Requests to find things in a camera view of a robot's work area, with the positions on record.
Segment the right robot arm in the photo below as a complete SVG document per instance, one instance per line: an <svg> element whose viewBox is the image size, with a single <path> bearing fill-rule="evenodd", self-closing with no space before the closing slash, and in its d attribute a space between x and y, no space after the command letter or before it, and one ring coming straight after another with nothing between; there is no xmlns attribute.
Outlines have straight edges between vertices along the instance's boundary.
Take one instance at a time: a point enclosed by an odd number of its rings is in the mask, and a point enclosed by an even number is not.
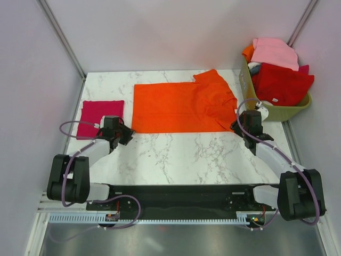
<svg viewBox="0 0 341 256"><path fill-rule="evenodd" d="M316 169L306 169L293 161L263 132L262 114L257 110L237 113L230 129L243 138L245 147L279 177L278 185L257 185L244 196L250 210L262 204L279 211L286 221L301 220L316 225L326 212L322 178Z"/></svg>

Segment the magenta t shirt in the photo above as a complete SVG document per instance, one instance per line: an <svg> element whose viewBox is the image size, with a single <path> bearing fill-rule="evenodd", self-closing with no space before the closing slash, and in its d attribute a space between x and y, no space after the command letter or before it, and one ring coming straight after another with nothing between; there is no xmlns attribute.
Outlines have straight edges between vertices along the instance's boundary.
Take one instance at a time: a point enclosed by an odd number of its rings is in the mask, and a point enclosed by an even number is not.
<svg viewBox="0 0 341 256"><path fill-rule="evenodd" d="M93 138L98 129L94 124L100 124L103 116L119 116L123 118L124 100L119 101L84 101L78 124L78 139Z"/></svg>

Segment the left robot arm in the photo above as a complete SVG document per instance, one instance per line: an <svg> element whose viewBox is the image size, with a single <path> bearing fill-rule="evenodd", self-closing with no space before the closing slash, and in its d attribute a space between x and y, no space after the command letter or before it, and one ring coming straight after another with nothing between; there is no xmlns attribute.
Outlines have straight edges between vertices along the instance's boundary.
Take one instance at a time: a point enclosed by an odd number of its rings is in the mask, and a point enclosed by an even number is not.
<svg viewBox="0 0 341 256"><path fill-rule="evenodd" d="M47 198L59 201L64 207L73 204L96 202L104 209L111 210L117 204L115 194L109 192L110 186L105 183L90 181L90 168L102 158L111 154L119 144L127 145L135 131L126 126L119 116L103 116L101 123L77 121L94 127L95 136L78 136L66 133L62 128L71 121L60 125L59 130L64 135L89 140L89 144L72 154L57 154L54 156L47 185Z"/></svg>

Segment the orange t shirt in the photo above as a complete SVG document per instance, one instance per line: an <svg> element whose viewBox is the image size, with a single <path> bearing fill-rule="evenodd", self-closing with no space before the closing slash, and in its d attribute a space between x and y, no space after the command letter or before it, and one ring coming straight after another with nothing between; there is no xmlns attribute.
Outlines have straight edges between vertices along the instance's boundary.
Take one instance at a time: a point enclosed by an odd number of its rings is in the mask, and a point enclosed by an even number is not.
<svg viewBox="0 0 341 256"><path fill-rule="evenodd" d="M192 82L136 84L132 128L137 133L229 132L237 99L217 70Z"/></svg>

